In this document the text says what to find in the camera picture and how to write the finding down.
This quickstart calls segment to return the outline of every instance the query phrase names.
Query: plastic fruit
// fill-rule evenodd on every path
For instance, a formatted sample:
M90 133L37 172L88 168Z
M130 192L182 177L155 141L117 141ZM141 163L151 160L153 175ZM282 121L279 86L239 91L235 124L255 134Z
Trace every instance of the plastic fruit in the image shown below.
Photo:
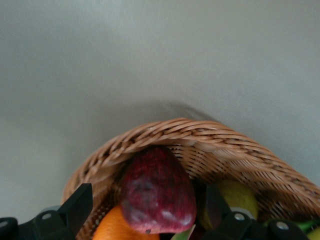
M212 223L208 215L207 206L206 206L206 194L203 194L201 196L196 206L197 206L197 219L200 225L207 231L210 229L215 229L216 226L214 227L212 226ZM218 218L219 218L219 221L216 221L217 225L222 221L220 217Z
M118 205L104 216L92 240L160 240L160 236L133 230L126 222Z
M229 207L248 210L255 219L258 218L258 201L253 191L235 180L221 180L215 184Z
M120 203L124 218L141 233L180 233L197 214L193 185L177 157L163 146L136 156L122 180Z
M310 240L320 240L320 226L306 235Z

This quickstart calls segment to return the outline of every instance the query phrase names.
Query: gray wall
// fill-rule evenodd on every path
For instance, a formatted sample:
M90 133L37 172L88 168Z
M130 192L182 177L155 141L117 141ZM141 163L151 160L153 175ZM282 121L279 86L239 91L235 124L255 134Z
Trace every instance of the gray wall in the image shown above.
M320 1L0 1L0 217L108 139L215 119L320 185Z

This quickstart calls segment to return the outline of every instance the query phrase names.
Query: woven wicker texture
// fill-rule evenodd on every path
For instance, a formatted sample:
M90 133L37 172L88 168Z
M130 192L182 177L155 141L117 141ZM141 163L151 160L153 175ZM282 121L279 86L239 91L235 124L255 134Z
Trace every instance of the woven wicker texture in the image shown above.
M80 184L93 187L93 210L78 240L92 238L99 221L118 202L129 159L150 145L165 145L179 158L197 197L205 184L234 179L253 189L259 221L320 218L320 189L270 150L221 123L177 118L144 124L109 140L70 177L62 203Z

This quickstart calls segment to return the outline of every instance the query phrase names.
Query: pear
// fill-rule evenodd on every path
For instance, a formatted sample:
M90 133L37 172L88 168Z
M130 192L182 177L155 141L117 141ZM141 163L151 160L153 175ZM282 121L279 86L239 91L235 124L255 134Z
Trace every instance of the pear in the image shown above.
M214 184L231 211L246 213L250 218L258 217L258 202L252 190L234 180L222 180ZM204 193L197 203L197 219L205 230L215 229L222 221L222 210L214 195Z
M310 240L320 240L320 226L306 235Z
M221 180L215 184L230 208L248 210L252 216L258 218L258 201L248 186L235 180Z

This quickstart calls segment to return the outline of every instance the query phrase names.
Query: red apple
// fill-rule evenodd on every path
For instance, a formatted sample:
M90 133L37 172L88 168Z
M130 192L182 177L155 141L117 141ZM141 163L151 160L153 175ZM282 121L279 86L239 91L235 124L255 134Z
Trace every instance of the red apple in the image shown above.
M180 233L197 214L193 185L177 157L164 146L134 156L121 186L120 204L129 225L141 233Z

